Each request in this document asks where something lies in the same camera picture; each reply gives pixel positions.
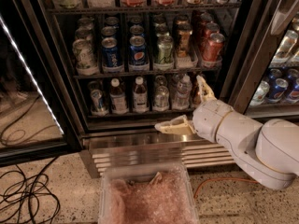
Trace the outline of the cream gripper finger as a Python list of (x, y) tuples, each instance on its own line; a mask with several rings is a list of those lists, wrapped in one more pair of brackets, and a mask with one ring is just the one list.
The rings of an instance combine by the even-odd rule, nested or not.
[(207, 102), (207, 101), (215, 100), (216, 97), (214, 95), (214, 91), (206, 83), (206, 80), (202, 76), (197, 76), (196, 80), (200, 91), (201, 101)]
[(165, 134), (189, 135), (195, 134), (195, 129), (186, 115), (179, 116), (169, 121), (157, 123), (154, 128)]

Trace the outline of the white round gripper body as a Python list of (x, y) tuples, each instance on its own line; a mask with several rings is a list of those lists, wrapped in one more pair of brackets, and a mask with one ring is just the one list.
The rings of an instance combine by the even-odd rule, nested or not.
[(201, 103), (192, 114), (192, 123), (198, 136), (215, 142), (222, 120), (234, 109), (220, 100)]

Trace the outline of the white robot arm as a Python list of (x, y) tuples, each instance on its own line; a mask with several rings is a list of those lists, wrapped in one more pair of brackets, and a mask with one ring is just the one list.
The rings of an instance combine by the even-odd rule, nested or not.
[(270, 189), (285, 189), (299, 176), (299, 126), (284, 119), (258, 122), (218, 100), (198, 76), (203, 102), (192, 119), (182, 115), (155, 125), (168, 134), (192, 134), (225, 147), (250, 177)]

